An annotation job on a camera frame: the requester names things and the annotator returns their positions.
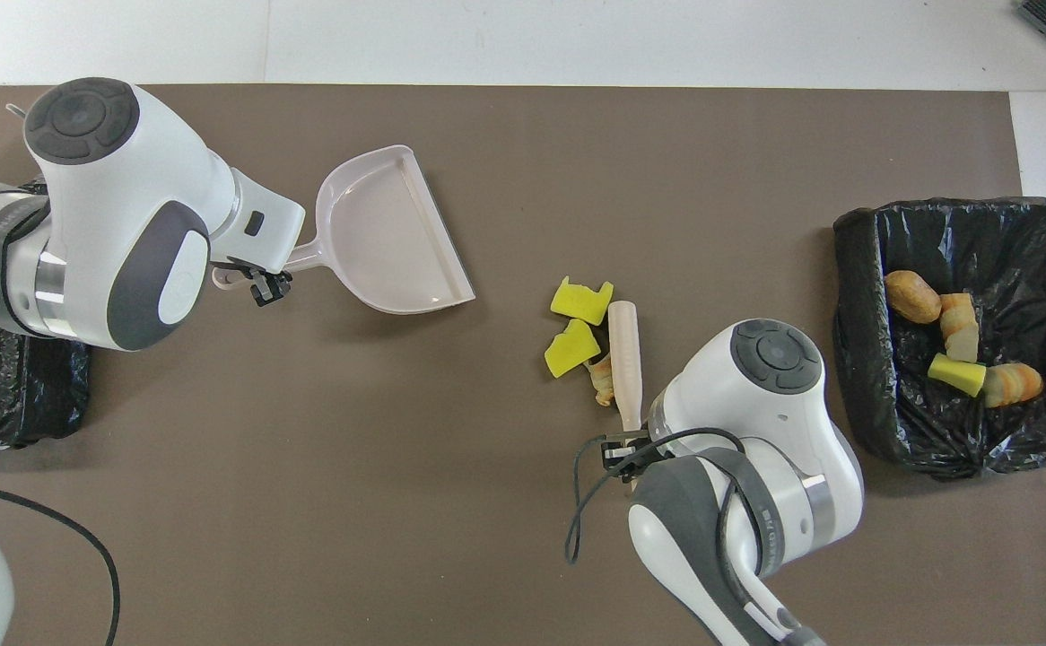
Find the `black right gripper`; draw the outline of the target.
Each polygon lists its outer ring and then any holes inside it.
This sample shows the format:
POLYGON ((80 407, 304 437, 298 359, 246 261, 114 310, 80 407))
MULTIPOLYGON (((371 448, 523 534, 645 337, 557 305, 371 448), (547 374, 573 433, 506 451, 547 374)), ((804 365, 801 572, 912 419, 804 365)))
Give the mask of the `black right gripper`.
POLYGON ((650 465, 664 458, 667 438, 654 439, 643 431, 604 434, 600 455, 605 477, 641 477, 650 465))

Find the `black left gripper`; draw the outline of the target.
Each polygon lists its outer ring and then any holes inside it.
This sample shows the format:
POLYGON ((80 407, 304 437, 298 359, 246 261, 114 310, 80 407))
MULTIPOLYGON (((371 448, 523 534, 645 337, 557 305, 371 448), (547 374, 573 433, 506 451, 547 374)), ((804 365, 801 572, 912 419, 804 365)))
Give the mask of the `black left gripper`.
POLYGON ((264 271, 259 271, 260 266, 241 262, 238 258, 227 258, 227 262, 211 260, 211 266, 215 270, 249 275, 251 282, 249 291, 258 307, 272 305, 272 303, 285 298, 291 290, 293 275, 286 273, 286 271, 277 274, 264 273, 264 271))

